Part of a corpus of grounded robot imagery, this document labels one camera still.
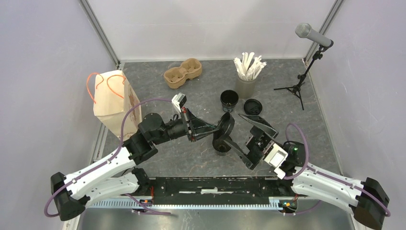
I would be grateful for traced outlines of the black coffee cup white lettering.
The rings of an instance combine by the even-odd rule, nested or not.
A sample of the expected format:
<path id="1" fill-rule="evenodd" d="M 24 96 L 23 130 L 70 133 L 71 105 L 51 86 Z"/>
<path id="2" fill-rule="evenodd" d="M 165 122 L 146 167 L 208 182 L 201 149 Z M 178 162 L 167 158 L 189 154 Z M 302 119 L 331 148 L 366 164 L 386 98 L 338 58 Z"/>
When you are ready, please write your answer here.
<path id="1" fill-rule="evenodd" d="M 239 96 L 234 90 L 225 90 L 220 95 L 220 101 L 224 112 L 232 112 L 238 103 Z"/>

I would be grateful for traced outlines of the black plastic cup lid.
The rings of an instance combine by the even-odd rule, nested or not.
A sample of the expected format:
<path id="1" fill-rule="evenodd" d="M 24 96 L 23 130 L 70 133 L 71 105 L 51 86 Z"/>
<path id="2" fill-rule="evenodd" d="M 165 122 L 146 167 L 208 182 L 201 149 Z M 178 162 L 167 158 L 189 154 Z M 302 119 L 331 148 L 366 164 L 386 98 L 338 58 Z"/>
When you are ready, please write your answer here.
<path id="1" fill-rule="evenodd" d="M 226 112 L 220 118 L 217 130 L 214 132 L 213 138 L 215 141 L 226 140 L 233 131 L 235 120 L 230 112 Z"/>

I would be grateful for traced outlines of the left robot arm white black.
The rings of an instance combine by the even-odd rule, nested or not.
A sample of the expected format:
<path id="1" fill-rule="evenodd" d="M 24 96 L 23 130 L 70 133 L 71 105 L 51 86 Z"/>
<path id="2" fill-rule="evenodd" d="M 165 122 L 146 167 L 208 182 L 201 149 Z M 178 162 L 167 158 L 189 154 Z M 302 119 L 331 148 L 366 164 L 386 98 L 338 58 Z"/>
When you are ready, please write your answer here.
<path id="1" fill-rule="evenodd" d="M 80 215 L 92 198 L 102 194 L 97 191 L 102 183 L 110 182 L 115 174 L 150 159 L 158 152 L 156 145 L 183 136 L 195 142 L 218 130 L 218 125 L 196 117 L 185 107 L 167 123 L 157 113 L 147 114 L 137 132 L 115 152 L 74 173 L 57 172 L 50 177 L 51 200 L 58 211 L 56 216 L 67 221 Z"/>

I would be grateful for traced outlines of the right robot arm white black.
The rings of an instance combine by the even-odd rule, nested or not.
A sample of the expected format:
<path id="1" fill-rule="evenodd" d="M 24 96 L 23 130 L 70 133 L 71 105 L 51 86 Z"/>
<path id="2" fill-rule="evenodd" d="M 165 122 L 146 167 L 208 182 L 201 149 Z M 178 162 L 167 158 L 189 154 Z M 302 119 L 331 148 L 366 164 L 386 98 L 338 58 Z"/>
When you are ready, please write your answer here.
<path id="1" fill-rule="evenodd" d="M 278 178 L 276 188 L 281 195 L 293 192 L 327 202 L 352 214 L 370 229 L 382 229 L 384 219 L 391 215 L 390 199 L 377 180 L 370 177 L 357 180 L 317 167 L 309 162 L 305 137 L 302 142 L 287 140 L 281 144 L 275 140 L 278 131 L 259 115 L 240 114 L 240 117 L 252 125 L 251 137 L 246 142 L 249 152 L 245 153 L 229 137 L 235 124 L 230 113 L 225 113 L 218 122 L 220 140 L 250 170 L 261 161 L 267 163 Z"/>

